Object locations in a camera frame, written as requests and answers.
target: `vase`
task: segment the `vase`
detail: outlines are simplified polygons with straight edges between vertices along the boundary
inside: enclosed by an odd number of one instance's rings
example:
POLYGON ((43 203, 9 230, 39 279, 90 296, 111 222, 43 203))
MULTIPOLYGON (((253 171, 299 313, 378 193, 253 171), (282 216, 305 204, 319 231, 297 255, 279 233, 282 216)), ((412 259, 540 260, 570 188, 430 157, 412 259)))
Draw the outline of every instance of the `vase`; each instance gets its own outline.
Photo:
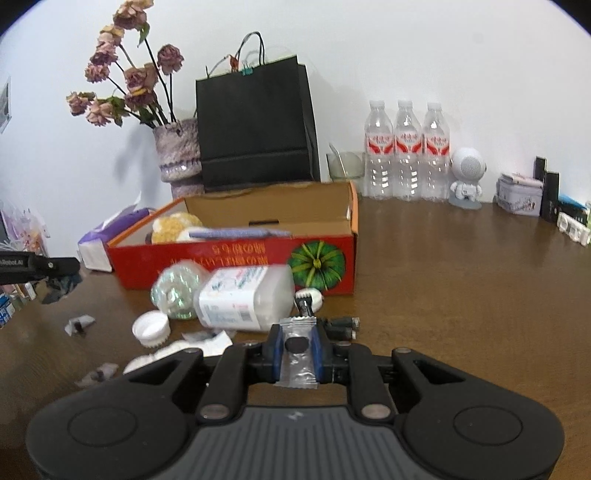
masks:
POLYGON ((197 119, 154 128, 160 178, 171 184, 173 199, 204 192, 197 119))

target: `red box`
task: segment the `red box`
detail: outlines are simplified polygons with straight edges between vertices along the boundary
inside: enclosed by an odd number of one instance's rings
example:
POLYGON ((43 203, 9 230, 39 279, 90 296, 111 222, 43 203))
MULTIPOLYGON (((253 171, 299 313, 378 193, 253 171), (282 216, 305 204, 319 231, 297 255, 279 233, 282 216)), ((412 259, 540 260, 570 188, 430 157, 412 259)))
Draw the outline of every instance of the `red box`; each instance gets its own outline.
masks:
POLYGON ((285 264, 296 287, 323 294, 352 294, 358 236, 358 203, 352 183, 296 183, 178 199, 108 243, 108 254, 125 288, 151 288, 159 274, 185 259, 208 270, 241 265, 285 264), (292 238, 147 245, 159 216, 197 215, 211 228, 262 225, 292 238))

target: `purple tissue package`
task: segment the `purple tissue package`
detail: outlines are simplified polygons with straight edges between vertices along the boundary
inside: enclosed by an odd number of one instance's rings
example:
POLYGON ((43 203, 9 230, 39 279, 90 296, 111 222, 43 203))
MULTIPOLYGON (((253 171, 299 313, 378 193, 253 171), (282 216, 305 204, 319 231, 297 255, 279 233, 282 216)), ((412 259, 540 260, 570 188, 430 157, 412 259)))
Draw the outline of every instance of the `purple tissue package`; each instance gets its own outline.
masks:
POLYGON ((113 267, 106 252, 107 242, 149 214, 148 208, 132 212, 123 210, 85 234, 78 242, 78 250, 85 267, 89 270, 112 272, 113 267))

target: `astronaut speaker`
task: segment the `astronaut speaker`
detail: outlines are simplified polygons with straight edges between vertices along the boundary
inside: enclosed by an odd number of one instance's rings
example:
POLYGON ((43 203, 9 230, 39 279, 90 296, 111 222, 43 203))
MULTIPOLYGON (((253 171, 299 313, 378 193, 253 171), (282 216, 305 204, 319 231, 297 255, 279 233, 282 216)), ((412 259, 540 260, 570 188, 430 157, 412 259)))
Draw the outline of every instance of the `astronaut speaker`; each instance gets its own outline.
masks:
POLYGON ((486 163, 475 148, 459 148, 452 157, 452 172, 457 180, 452 183, 449 203, 460 208, 478 210, 482 188, 478 185, 486 172, 486 163))

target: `green pumpkin picture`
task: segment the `green pumpkin picture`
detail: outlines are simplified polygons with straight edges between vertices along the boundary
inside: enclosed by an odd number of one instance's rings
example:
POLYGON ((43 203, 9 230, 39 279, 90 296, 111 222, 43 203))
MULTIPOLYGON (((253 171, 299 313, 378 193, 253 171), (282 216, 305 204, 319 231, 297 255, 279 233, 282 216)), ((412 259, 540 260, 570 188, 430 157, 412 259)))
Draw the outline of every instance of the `green pumpkin picture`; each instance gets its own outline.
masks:
POLYGON ((335 288, 345 276, 345 255, 336 246, 322 240, 301 244, 287 264, 294 282, 299 287, 313 287, 320 291, 335 288))

